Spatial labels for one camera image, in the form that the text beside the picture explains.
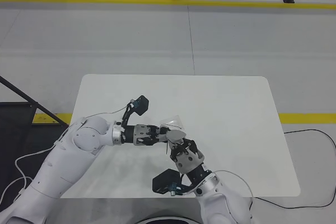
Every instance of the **black cable wire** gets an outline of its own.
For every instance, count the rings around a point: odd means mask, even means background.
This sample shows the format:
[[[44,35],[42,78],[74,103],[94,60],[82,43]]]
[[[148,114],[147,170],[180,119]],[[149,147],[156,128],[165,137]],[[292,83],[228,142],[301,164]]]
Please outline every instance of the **black cable wire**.
[[[305,132],[305,131],[308,131],[308,130],[314,130],[314,131],[317,131],[317,132],[320,132],[320,133],[326,135],[326,136],[331,140],[331,142],[332,142],[332,144],[334,145],[335,150],[336,150],[336,144],[335,144],[335,142],[333,141],[333,139],[332,139],[328,134],[326,134],[325,132],[323,132],[322,130],[318,130],[318,129],[293,130],[293,131],[291,131],[291,132],[284,132],[284,134],[296,133],[296,132]],[[279,205],[279,204],[273,203],[273,202],[271,202],[271,201],[265,200],[265,199],[263,199],[263,198],[257,198],[257,199],[259,199],[259,200],[263,200],[263,201],[265,201],[265,202],[268,202],[268,203],[270,203],[270,204],[273,204],[273,205],[275,205],[275,206],[277,206],[277,207],[284,208],[284,209],[298,209],[298,208],[325,208],[325,207],[331,205],[331,204],[334,202],[335,197],[336,197],[336,186],[335,186],[335,190],[334,190],[334,194],[333,194],[332,200],[331,200],[328,204],[326,204],[326,205],[324,205],[324,206],[298,206],[298,207],[285,207],[285,206],[281,206],[281,205]]]

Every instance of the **concrete floor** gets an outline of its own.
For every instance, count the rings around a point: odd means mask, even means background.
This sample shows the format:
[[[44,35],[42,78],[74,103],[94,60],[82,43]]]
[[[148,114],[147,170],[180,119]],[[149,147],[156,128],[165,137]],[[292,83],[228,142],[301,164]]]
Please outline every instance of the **concrete floor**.
[[[264,76],[279,113],[336,113],[336,11],[184,6],[0,4],[0,74],[55,113],[71,113],[82,76]],[[0,85],[0,101],[22,101]],[[336,124],[318,128],[336,142]],[[335,153],[319,133],[290,134],[301,187],[286,206],[324,204]],[[134,223],[156,212],[199,219],[194,201],[65,199],[49,223]],[[336,223],[324,209],[284,210],[257,201],[260,223]]]

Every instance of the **white table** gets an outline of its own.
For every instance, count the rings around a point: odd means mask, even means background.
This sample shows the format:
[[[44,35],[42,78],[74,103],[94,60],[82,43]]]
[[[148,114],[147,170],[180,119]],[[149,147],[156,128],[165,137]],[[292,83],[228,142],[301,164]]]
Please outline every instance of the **white table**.
[[[264,77],[153,76],[88,74],[82,79],[72,115],[116,111],[145,95],[148,111],[129,124],[159,125],[178,115],[187,138],[196,141],[211,170],[242,176],[256,197],[297,196],[300,187],[268,81]],[[123,115],[102,115],[108,121]],[[152,191],[152,178],[176,169],[165,144],[105,147],[87,173],[63,198],[169,197]],[[226,184],[250,196],[238,178],[219,174]]]

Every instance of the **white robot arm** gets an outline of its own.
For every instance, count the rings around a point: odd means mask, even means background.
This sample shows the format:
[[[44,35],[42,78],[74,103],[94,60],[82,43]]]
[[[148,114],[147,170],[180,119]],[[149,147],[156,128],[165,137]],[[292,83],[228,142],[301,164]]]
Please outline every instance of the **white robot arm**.
[[[203,154],[185,133],[154,125],[127,125],[135,112],[142,115],[148,100],[141,96],[126,108],[122,122],[108,123],[99,116],[80,118],[58,139],[39,172],[21,196],[0,213],[0,224],[44,224],[55,202],[88,170],[104,146],[133,143],[151,146],[168,142],[171,159],[178,171],[166,170],[153,179],[156,193],[171,195],[194,192],[204,223],[251,222],[248,202],[224,185],[216,174],[204,170]],[[190,186],[181,183],[180,173],[187,175]]]

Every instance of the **yellow floor line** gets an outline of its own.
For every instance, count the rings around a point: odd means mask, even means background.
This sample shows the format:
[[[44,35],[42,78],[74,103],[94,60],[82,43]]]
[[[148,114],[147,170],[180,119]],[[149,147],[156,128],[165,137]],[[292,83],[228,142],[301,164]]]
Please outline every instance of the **yellow floor line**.
[[[56,114],[67,124],[72,114]],[[282,124],[336,124],[336,114],[279,114]],[[35,114],[33,123],[57,123],[47,114]]]
[[[0,2],[40,2],[40,3],[120,3],[120,4],[172,4],[189,6],[221,6],[221,7],[257,7],[257,8],[304,8],[336,10],[336,4],[283,2],[229,2],[200,0],[0,0]]]

